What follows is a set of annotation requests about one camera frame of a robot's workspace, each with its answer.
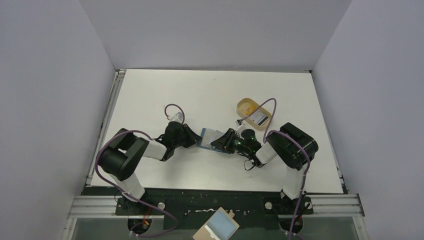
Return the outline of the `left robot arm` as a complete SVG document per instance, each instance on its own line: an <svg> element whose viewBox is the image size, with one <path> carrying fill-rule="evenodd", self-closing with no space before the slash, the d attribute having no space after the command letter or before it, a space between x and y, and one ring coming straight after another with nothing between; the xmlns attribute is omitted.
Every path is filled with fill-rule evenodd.
<svg viewBox="0 0 424 240"><path fill-rule="evenodd" d="M140 130L120 129L99 151L95 161L95 171L99 168L109 174L113 181L102 180L116 187L129 201L138 202L146 193L135 170L143 157L165 162L177 148L190 148L203 138L186 123L171 121L164 133L151 138Z"/></svg>

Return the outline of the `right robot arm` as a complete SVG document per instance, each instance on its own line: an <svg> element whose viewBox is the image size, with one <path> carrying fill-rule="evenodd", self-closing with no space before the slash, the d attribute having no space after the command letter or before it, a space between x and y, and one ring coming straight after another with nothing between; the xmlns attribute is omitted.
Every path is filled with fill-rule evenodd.
<svg viewBox="0 0 424 240"><path fill-rule="evenodd" d="M279 158L286 166L282 196L296 200L305 191L306 175L319 150L316 140L290 122L265 134L264 143L256 138L253 129L241 131L229 128L210 146L227 154L237 153L256 168L262 168Z"/></svg>

